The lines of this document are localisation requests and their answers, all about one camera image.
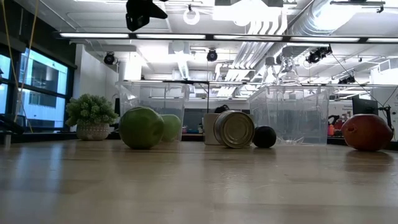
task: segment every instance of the monitor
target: monitor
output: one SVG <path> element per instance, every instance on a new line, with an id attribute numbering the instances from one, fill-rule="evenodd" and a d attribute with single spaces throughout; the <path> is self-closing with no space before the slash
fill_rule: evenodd
<path id="1" fill-rule="evenodd" d="M 359 96 L 353 97 L 353 114 L 379 115 L 379 107 L 377 106 L 377 101 L 359 99 Z"/>

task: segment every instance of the rope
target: rope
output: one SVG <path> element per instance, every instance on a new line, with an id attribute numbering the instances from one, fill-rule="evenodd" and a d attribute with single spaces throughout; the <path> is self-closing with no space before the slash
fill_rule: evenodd
<path id="1" fill-rule="evenodd" d="M 21 90 L 18 93 L 18 98 L 19 99 L 17 101 L 17 111 L 16 111 L 15 117 L 14 117 L 14 122 L 16 122 L 17 121 L 17 117 L 18 117 L 19 107 L 21 106 L 22 110 L 24 111 L 24 115 L 25 115 L 25 118 L 27 120 L 27 123 L 29 125 L 29 129 L 30 129 L 30 131 L 32 133 L 33 133 L 32 125 L 30 124 L 30 121 L 29 121 L 29 119 L 26 116 L 25 108 L 24 108 L 24 105 L 22 104 L 22 91 L 24 89 L 25 73 L 26 73 L 26 69 L 27 69 L 27 63 L 29 61 L 30 50 L 32 49 L 33 36 L 34 36 L 35 25 L 36 25 L 36 20 L 37 20 L 37 13 L 39 11 L 39 2 L 40 2 L 39 0 L 36 0 L 35 14 L 34 14 L 33 25 L 32 25 L 32 33 L 30 35 L 30 41 L 29 41 L 29 51 L 28 51 L 27 60 L 26 60 L 26 63 L 25 63 L 25 72 L 24 72 L 24 74 L 22 76 Z M 18 79 L 17 79 L 16 70 L 15 70 L 15 67 L 14 67 L 13 57 L 12 57 L 11 42 L 10 42 L 9 31 L 8 31 L 5 2 L 2 3 L 2 11 L 3 11 L 4 25 L 5 25 L 5 28 L 6 28 L 6 37 L 7 37 L 7 43 L 8 43 L 8 51 L 9 51 L 10 59 L 11 59 L 12 74 L 14 75 L 16 89 L 18 89 Z"/>

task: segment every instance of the tin can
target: tin can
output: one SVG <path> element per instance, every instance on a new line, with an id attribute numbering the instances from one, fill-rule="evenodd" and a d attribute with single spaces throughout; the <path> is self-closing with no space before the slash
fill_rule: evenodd
<path id="1" fill-rule="evenodd" d="M 251 144 L 254 138 L 254 123 L 245 113 L 225 111 L 215 120 L 214 134 L 221 145 L 239 149 Z"/>

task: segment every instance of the beige box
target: beige box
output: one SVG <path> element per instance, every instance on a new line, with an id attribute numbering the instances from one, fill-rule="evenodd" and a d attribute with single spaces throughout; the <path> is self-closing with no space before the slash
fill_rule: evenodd
<path id="1" fill-rule="evenodd" d="M 214 122 L 219 114 L 205 114 L 203 118 L 203 130 L 205 132 L 205 144 L 206 145 L 217 145 L 218 143 L 216 137 L 214 136 Z"/>

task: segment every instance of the camera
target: camera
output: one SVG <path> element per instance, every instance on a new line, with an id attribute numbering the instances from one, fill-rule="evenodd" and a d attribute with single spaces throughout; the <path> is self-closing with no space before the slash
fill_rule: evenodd
<path id="1" fill-rule="evenodd" d="M 126 3 L 127 28 L 134 32 L 149 23 L 149 18 L 166 19 L 167 14 L 157 7 L 152 0 L 128 0 Z"/>
<path id="2" fill-rule="evenodd" d="M 117 62 L 118 62 L 118 59 L 114 56 L 114 52 L 106 53 L 106 56 L 104 58 L 104 63 L 106 65 L 114 65 Z"/>
<path id="3" fill-rule="evenodd" d="M 355 83 L 355 77 L 353 75 L 349 75 L 348 77 L 340 78 L 338 80 L 338 84 L 350 84 L 350 83 Z"/>
<path id="4" fill-rule="evenodd" d="M 209 53 L 207 54 L 207 61 L 208 62 L 214 62 L 217 60 L 217 53 L 215 49 L 210 49 Z"/>
<path id="5" fill-rule="evenodd" d="M 305 59 L 308 63 L 318 63 L 324 59 L 326 55 L 333 53 L 331 47 L 320 47 L 317 50 L 310 52 L 310 55 Z"/>

